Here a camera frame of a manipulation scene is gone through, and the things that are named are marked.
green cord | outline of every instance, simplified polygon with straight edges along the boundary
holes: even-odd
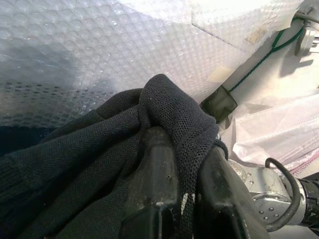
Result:
[[[278,43],[278,41],[279,41],[279,39],[280,39],[280,37],[283,35],[284,31],[285,31],[285,30],[281,30],[281,31],[277,34],[277,36],[276,36],[276,38],[275,38],[273,44],[271,45],[272,48],[271,48],[271,50],[267,53],[267,55],[264,56],[263,59],[261,59],[261,60],[260,60],[233,88],[231,88],[228,92],[234,91],[234,90],[235,90],[241,83],[243,83],[243,81],[244,81],[251,73],[253,73],[254,70],[256,70],[256,69],[261,65],[261,63],[263,63],[272,53],[274,53],[274,52],[276,52],[276,51],[279,51],[280,49],[284,48],[285,46],[289,45],[289,44],[292,43],[294,40],[296,40],[296,39],[300,36],[300,34],[302,33],[303,27],[302,27],[292,38],[290,38],[288,41],[286,41],[285,43],[283,43],[283,44],[281,44],[281,45],[279,45],[279,46],[276,46],[277,43]]]

black plastic part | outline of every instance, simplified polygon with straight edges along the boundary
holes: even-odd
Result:
[[[247,187],[219,147],[199,170],[194,238],[269,239]]]
[[[204,112],[214,116],[217,123],[222,122],[236,107],[236,101],[223,86],[201,103]]]
[[[319,182],[319,173],[314,173],[314,174],[309,175],[303,179],[306,179],[308,181],[318,181]]]
[[[311,181],[299,179],[306,194],[306,212],[302,226],[309,227],[313,231],[319,231],[319,183],[317,180]]]
[[[177,231],[180,197],[175,155],[161,127],[146,131],[144,156],[129,184],[120,239],[167,239]]]

black cable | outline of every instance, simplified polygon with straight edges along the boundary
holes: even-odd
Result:
[[[268,232],[274,232],[285,226],[290,219],[294,216],[296,211],[298,210],[298,207],[300,205],[300,191],[298,184],[295,180],[295,178],[291,175],[291,173],[277,160],[273,158],[267,158],[265,162],[265,167],[270,168],[270,163],[273,163],[287,178],[289,181],[292,189],[293,189],[293,197],[290,206],[287,208],[287,210],[279,217],[277,220],[275,220],[272,223],[269,223],[266,225],[266,230]]]

black cloth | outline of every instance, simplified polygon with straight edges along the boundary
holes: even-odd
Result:
[[[0,157],[20,149],[32,147],[45,137],[53,128],[29,128],[0,126]]]
[[[181,196],[189,195],[179,237],[190,239],[197,171],[223,144],[215,119],[165,75],[0,158],[0,238],[116,239],[140,138],[155,125],[175,147]]]

knitted mesh fabric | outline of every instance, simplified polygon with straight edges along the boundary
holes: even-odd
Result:
[[[117,238],[140,139],[158,125],[172,139],[188,195],[178,235],[190,239],[199,166],[215,145],[227,149],[215,119],[165,75],[0,158],[0,238]]]

